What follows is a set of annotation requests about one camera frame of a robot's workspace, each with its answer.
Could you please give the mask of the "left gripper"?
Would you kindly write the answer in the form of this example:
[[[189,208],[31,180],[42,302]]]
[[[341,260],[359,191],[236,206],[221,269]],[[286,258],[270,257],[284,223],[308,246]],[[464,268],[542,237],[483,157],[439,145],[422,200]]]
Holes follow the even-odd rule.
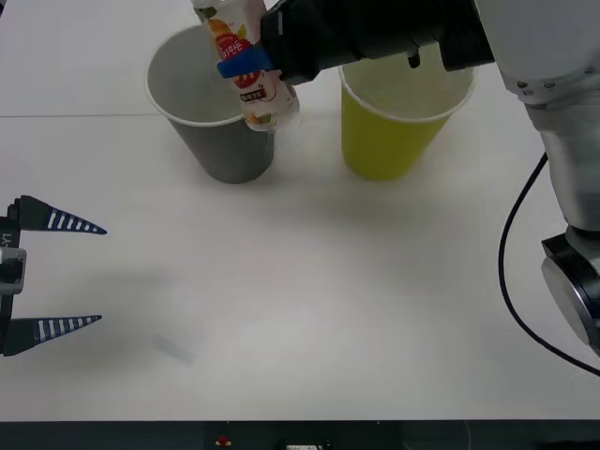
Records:
[[[1,354],[5,357],[24,353],[102,319],[101,315],[11,319],[14,293],[22,277],[22,264],[18,262],[16,251],[20,228],[29,232],[107,233],[89,220],[31,196],[17,198],[16,211],[17,221],[11,206],[1,217]]]

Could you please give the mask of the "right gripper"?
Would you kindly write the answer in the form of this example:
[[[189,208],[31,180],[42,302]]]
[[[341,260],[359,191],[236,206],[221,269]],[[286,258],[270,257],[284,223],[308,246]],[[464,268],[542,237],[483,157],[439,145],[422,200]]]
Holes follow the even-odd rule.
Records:
[[[350,25],[348,1],[282,1],[261,17],[261,42],[217,64],[224,79],[252,72],[277,72],[292,85],[310,73],[363,59]],[[285,47],[276,46],[282,39]]]

